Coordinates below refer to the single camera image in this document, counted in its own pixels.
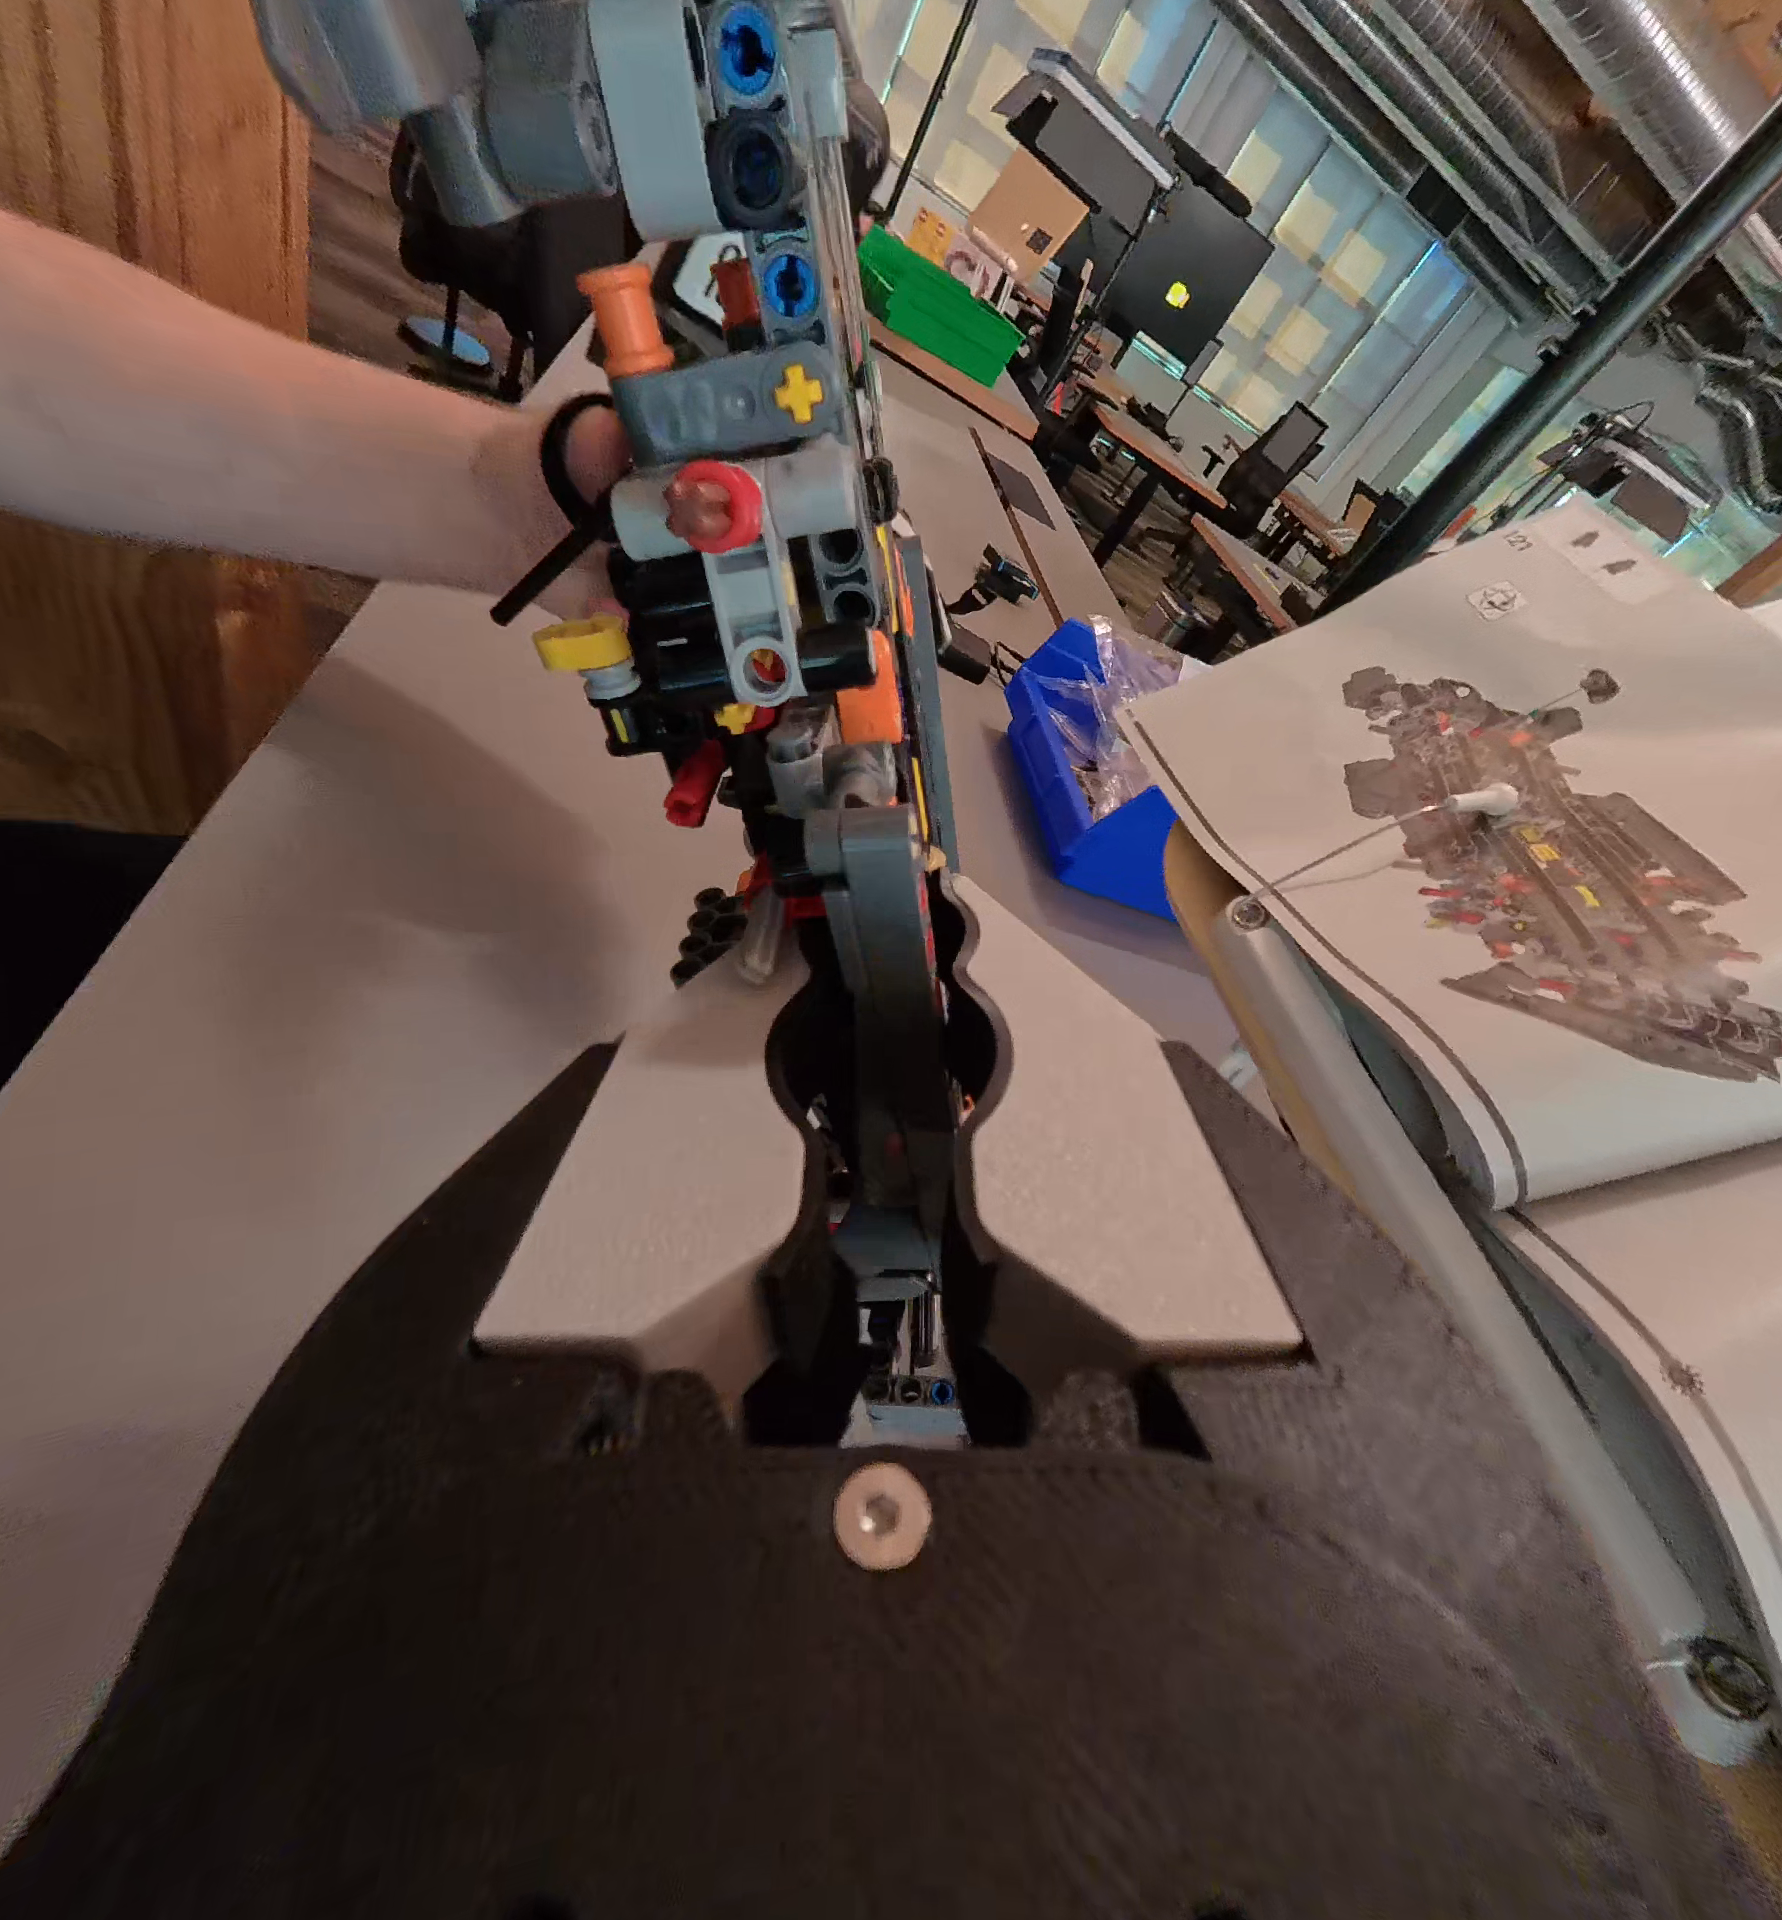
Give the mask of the wooden pillar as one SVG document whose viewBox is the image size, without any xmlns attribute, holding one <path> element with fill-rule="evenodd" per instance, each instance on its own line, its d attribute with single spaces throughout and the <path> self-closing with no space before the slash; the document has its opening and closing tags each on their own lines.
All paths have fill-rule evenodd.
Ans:
<svg viewBox="0 0 1782 1920">
<path fill-rule="evenodd" d="M 0 3 L 0 205 L 303 339 L 307 185 L 250 5 Z M 0 511 L 0 819 L 194 831 L 312 670 L 303 585 Z"/>
</svg>

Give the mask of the lego car model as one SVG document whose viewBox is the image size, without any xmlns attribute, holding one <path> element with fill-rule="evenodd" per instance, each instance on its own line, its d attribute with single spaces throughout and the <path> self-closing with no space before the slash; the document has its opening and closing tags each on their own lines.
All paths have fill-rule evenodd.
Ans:
<svg viewBox="0 0 1782 1920">
<path fill-rule="evenodd" d="M 587 268 L 632 471 L 544 566 L 611 546 L 622 617 L 537 629 L 607 751 L 664 764 L 664 817 L 737 819 L 748 883 L 697 899 L 678 988 L 799 953 L 773 1031 L 788 1112 L 826 1168 L 815 1344 L 743 1403 L 760 1445 L 826 1445 L 932 1394 L 948 1357 L 956 1139 L 991 1024 L 954 1003 L 962 920 L 936 622 L 880 429 L 857 276 L 856 155 L 874 133 L 845 5 L 255 5 L 284 94 L 331 136 L 410 127 L 445 217 L 622 205 L 646 246 L 718 243 L 718 349 L 675 349 L 656 268 Z"/>
</svg>

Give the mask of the blue plastic bin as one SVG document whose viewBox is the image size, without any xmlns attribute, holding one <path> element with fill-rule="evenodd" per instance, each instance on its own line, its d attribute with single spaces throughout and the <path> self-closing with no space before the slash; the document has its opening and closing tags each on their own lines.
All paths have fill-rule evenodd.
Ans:
<svg viewBox="0 0 1782 1920">
<path fill-rule="evenodd" d="M 1056 878 L 1089 898 L 1169 920 L 1164 849 L 1175 807 L 1151 777 L 1137 799 L 1100 824 L 1091 821 L 1068 754 L 1054 731 L 1054 714 L 1029 664 L 1033 656 L 1012 671 L 1005 688 L 1006 741 Z"/>
</svg>

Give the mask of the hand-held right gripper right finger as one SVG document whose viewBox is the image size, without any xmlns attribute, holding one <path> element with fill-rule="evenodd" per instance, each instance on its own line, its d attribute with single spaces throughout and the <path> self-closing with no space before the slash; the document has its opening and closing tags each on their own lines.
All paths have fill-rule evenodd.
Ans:
<svg viewBox="0 0 1782 1920">
<path fill-rule="evenodd" d="M 1024 1445 L 1078 1378 L 1161 1406 L 1176 1371 L 1305 1355 L 1185 1067 L 1158 1031 L 964 876 L 956 1008 L 992 1075 L 956 1139 L 947 1334 L 976 1445 Z"/>
</svg>

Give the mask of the white book stand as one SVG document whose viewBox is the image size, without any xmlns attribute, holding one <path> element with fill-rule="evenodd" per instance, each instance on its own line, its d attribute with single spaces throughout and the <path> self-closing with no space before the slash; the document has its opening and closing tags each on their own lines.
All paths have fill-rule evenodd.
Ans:
<svg viewBox="0 0 1782 1920">
<path fill-rule="evenodd" d="M 1550 1461 L 1655 1693 L 1701 1763 L 1782 1759 L 1782 1693 L 1719 1506 L 1599 1327 L 1501 1251 L 1437 1168 L 1430 1098 L 1194 834 L 1164 851 L 1175 918 L 1301 1151 L 1430 1281 Z"/>
</svg>

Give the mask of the cardboard box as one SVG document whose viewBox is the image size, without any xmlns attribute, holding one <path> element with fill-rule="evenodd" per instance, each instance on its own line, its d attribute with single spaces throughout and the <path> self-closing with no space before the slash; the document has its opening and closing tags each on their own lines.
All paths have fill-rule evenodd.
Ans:
<svg viewBox="0 0 1782 1920">
<path fill-rule="evenodd" d="M 1043 162 L 1015 149 L 966 222 L 973 243 L 1012 281 L 1033 281 L 1086 225 L 1091 205 Z"/>
</svg>

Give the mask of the clear plastic bags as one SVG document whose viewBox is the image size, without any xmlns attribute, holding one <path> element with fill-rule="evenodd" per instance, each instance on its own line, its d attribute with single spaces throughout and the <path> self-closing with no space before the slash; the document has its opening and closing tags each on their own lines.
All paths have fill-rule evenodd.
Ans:
<svg viewBox="0 0 1782 1920">
<path fill-rule="evenodd" d="M 1190 680 L 1209 664 L 1158 643 L 1144 649 L 1107 621 L 1068 621 L 1029 662 L 1039 677 L 1091 821 L 1100 824 L 1151 783 L 1128 734 L 1128 709 Z"/>
</svg>

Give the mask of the black metal pole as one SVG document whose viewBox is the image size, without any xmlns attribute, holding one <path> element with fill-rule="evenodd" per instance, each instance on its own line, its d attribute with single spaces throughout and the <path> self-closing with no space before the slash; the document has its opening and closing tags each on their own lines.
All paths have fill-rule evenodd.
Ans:
<svg viewBox="0 0 1782 1920">
<path fill-rule="evenodd" d="M 1380 540 L 1358 540 L 1336 578 L 1326 611 L 1343 611 L 1425 559 L 1459 512 L 1507 474 L 1537 434 L 1609 363 L 1625 341 L 1655 310 L 1669 306 L 1779 185 L 1782 99 L 1676 210 L 1599 304 L 1578 318 L 1563 344 L 1542 358 L 1510 404 L 1448 461 L 1407 512 Z"/>
</svg>

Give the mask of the lego instruction booklet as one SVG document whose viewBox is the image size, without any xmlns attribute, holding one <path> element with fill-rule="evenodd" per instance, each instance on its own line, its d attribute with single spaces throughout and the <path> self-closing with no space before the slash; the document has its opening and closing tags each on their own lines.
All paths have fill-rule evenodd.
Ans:
<svg viewBox="0 0 1782 1920">
<path fill-rule="evenodd" d="M 1655 1397 L 1782 1693 L 1782 607 L 1571 503 L 1126 723 L 1411 1071 L 1460 1211 Z"/>
</svg>

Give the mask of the person's left forearm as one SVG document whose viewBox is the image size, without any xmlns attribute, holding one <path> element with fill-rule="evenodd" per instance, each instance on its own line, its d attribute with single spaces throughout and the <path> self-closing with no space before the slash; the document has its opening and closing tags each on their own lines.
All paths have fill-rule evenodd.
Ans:
<svg viewBox="0 0 1782 1920">
<path fill-rule="evenodd" d="M 218 310 L 0 210 L 0 508 L 484 592 L 473 459 L 510 410 Z"/>
</svg>

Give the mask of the person's left hand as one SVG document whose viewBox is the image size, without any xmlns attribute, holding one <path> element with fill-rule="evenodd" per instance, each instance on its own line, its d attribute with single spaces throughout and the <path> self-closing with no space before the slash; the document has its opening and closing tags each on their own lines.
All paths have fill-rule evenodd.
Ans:
<svg viewBox="0 0 1782 1920">
<path fill-rule="evenodd" d="M 546 561 L 576 535 L 591 531 L 596 508 L 632 471 L 632 446 L 609 399 L 577 397 L 555 416 L 504 413 L 473 459 L 490 516 L 484 592 L 501 608 L 530 607 L 558 617 L 622 616 L 611 584 L 611 546 L 591 539 L 553 578 Z"/>
</svg>

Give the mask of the stacked green plastic bins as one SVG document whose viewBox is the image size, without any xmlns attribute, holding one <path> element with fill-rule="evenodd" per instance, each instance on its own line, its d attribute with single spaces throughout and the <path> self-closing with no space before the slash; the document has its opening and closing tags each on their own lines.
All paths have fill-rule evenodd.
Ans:
<svg viewBox="0 0 1782 1920">
<path fill-rule="evenodd" d="M 871 320 L 992 390 L 1024 347 L 1020 328 L 895 234 L 874 226 L 856 250 Z"/>
</svg>

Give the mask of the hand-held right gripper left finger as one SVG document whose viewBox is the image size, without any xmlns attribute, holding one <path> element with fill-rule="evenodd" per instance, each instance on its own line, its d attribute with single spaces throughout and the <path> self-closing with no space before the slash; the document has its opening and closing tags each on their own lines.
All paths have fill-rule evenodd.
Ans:
<svg viewBox="0 0 1782 1920">
<path fill-rule="evenodd" d="M 810 980 L 799 953 L 763 985 L 723 961 L 622 1034 L 478 1314 L 487 1357 L 690 1373 L 743 1426 L 789 1342 L 815 1344 L 823 1151 L 772 1060 Z"/>
</svg>

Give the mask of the black computer monitor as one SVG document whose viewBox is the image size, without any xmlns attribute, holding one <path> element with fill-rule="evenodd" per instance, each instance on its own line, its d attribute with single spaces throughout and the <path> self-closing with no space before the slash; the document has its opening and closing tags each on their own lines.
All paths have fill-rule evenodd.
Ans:
<svg viewBox="0 0 1782 1920">
<path fill-rule="evenodd" d="M 1272 258 L 1272 239 L 1198 185 L 1176 190 L 1119 263 L 1098 321 L 1190 369 Z"/>
</svg>

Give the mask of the black office chair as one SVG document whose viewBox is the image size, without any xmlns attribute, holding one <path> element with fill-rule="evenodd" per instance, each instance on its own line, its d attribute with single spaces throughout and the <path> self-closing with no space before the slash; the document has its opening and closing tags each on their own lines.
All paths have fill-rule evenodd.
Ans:
<svg viewBox="0 0 1782 1920">
<path fill-rule="evenodd" d="M 445 387 L 482 390 L 497 401 L 523 399 L 527 369 L 546 369 L 567 341 L 565 299 L 553 290 L 544 214 L 524 213 L 497 226 L 449 222 L 409 125 L 400 125 L 392 149 L 389 197 L 399 210 L 400 268 L 445 296 L 444 314 L 399 321 L 399 341 Z M 504 327 L 504 354 L 471 335 L 467 304 Z"/>
</svg>

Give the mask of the silver air duct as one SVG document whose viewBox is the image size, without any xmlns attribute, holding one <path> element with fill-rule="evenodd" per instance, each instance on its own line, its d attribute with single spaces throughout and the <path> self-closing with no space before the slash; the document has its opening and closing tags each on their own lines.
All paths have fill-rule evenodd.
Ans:
<svg viewBox="0 0 1782 1920">
<path fill-rule="evenodd" d="M 1774 94 L 1704 5 L 1531 3 L 1647 170 L 1686 204 L 1756 131 Z M 1782 292 L 1782 179 L 1742 222 L 1747 270 Z"/>
</svg>

